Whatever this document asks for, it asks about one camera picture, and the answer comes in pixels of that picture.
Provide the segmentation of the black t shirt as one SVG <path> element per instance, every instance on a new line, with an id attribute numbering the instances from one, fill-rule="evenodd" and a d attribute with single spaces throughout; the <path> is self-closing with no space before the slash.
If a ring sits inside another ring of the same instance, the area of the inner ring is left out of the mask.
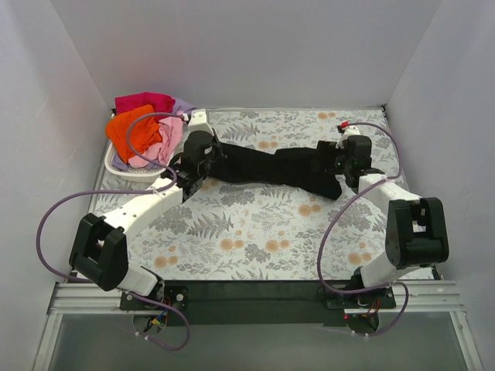
<path id="1" fill-rule="evenodd" d="M 270 154 L 223 143 L 222 151 L 209 173 L 222 182 L 285 185 L 331 200 L 342 194 L 335 171 L 329 167 L 331 158 L 315 148 L 282 148 Z"/>

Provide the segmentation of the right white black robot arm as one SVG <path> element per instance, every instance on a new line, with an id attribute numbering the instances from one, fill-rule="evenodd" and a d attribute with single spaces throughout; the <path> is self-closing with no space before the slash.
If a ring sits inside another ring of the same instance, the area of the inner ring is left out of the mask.
<path id="1" fill-rule="evenodd" d="M 359 307 L 367 307 L 378 297 L 378 290 L 423 267 L 431 267 L 449 257 L 449 241 L 442 202 L 423 198 L 394 182 L 372 166 L 371 140 L 361 134 L 345 135 L 338 142 L 319 141 L 315 167 L 343 175 L 355 195 L 364 197 L 387 217 L 384 252 L 359 267 L 342 289 L 328 291 L 349 294 Z"/>

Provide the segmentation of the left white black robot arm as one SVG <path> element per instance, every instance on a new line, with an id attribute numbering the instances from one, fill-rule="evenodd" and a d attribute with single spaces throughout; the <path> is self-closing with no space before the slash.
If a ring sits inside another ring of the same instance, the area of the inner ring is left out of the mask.
<path id="1" fill-rule="evenodd" d="M 80 221 L 70 266 L 104 291 L 133 291 L 146 308 L 158 308 L 165 298 L 159 277 L 128 261 L 128 243 L 200 190 L 211 165 L 221 157 L 214 130 L 191 132 L 183 152 L 143 194 L 103 216 L 89 213 Z"/>

